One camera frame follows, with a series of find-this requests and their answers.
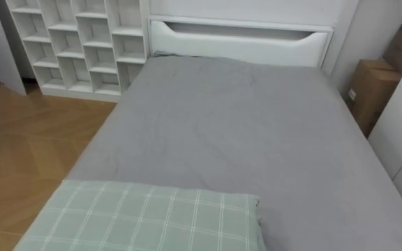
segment bed frame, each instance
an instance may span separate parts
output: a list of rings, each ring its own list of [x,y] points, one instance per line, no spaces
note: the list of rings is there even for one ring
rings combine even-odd
[[[152,15],[151,54],[211,56],[276,66],[323,65],[333,29],[328,26],[274,24]]]

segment folded blanket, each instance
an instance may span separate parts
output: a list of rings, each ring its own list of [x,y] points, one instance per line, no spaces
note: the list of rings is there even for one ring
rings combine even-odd
[[[63,181],[15,250],[264,250],[257,205],[253,195]]]

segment mattress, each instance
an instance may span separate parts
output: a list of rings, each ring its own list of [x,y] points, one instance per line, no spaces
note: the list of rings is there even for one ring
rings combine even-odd
[[[402,198],[315,68],[152,58],[67,178],[257,195],[272,251],[402,250]]]

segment cube shelf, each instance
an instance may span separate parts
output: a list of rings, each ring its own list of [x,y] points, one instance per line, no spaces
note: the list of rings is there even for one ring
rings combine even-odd
[[[122,63],[145,63],[147,60],[142,38],[114,35],[112,39],[116,61]]]
[[[52,44],[58,57],[84,59],[78,33],[74,31],[50,31]]]
[[[40,0],[40,5],[45,10],[43,17],[49,30],[77,31],[70,0]]]
[[[41,15],[13,13],[13,19],[23,41],[50,43]]]
[[[107,74],[107,73],[90,73],[92,82],[94,83],[95,92],[110,94],[110,95],[120,95],[121,89],[119,86],[119,78],[117,74]]]
[[[78,18],[78,26],[84,46],[111,48],[111,35],[107,20]]]
[[[140,2],[107,0],[110,28],[115,35],[143,36]]]
[[[93,92],[91,78],[84,60],[60,58],[59,64],[68,90]]]
[[[66,89],[59,69],[33,67],[33,71],[41,88]]]
[[[107,18],[103,0],[72,0],[76,17]]]
[[[25,42],[27,57],[36,67],[58,68],[59,64],[50,43]]]
[[[121,91],[125,91],[139,75],[143,65],[136,63],[117,63]]]
[[[7,5],[13,13],[41,14],[37,0],[10,0]]]
[[[149,0],[6,0],[45,95],[117,101],[149,56]]]
[[[117,74],[112,49],[87,47],[85,54],[90,72]]]

